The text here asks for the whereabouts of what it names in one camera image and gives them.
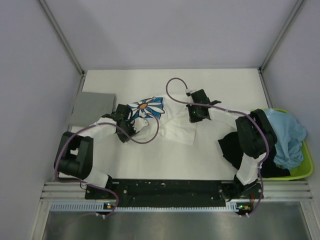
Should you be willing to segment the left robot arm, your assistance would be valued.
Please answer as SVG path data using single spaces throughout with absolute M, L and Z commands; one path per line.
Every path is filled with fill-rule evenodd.
M 94 144 L 116 134 L 125 143 L 136 134 L 133 111 L 127 105 L 118 104 L 111 114 L 103 115 L 97 122 L 77 133 L 63 133 L 54 161 L 54 175 L 62 173 L 96 186 L 102 198 L 109 198 L 114 191 L 108 183 L 109 175 L 94 167 Z

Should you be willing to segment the white daisy print t shirt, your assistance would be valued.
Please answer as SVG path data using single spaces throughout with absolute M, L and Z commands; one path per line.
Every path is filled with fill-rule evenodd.
M 196 136 L 196 124 L 190 123 L 186 105 L 170 99 L 167 95 L 158 95 L 129 103 L 132 118 L 144 118 L 148 126 L 133 138 L 137 141 L 151 139 L 156 132 L 169 141 L 193 145 Z

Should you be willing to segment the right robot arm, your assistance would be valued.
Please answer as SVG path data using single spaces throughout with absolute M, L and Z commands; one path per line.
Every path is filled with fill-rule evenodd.
M 221 122 L 234 131 L 218 140 L 223 157 L 232 164 L 239 164 L 232 184 L 221 188 L 221 198 L 226 201 L 245 198 L 257 184 L 263 159 L 267 158 L 277 142 L 277 136 L 261 109 L 247 113 L 238 110 L 218 109 L 218 100 L 210 101 L 204 90 L 187 90 L 192 102 L 187 104 L 189 121 L 204 119 Z

